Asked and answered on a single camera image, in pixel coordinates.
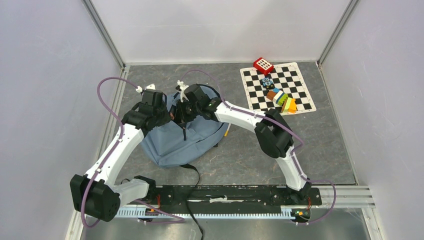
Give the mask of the blue student backpack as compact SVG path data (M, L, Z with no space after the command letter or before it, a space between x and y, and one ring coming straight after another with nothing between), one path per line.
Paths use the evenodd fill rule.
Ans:
M140 143L146 156L158 167L188 165L215 147L229 124L195 117L187 123L170 121L155 127Z

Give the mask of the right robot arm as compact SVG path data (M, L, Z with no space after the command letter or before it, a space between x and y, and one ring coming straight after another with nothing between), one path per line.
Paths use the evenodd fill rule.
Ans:
M208 96L200 84L187 85L180 80L177 81L176 90L180 99L170 111L175 123L184 126L201 116L255 133L261 150L275 159L281 168L289 199L295 204L302 204L309 198L312 184L294 153L295 135L277 110L263 112L242 108L220 97Z

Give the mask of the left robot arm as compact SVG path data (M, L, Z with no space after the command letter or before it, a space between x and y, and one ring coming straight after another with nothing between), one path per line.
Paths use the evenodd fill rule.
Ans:
M117 134L97 162L85 174L76 174L70 180L73 205L82 218L90 216L109 222L126 204L139 199L151 204L156 200L153 180L137 176L117 185L116 179L130 154L147 134L170 121L164 93L146 89L141 101L119 121Z

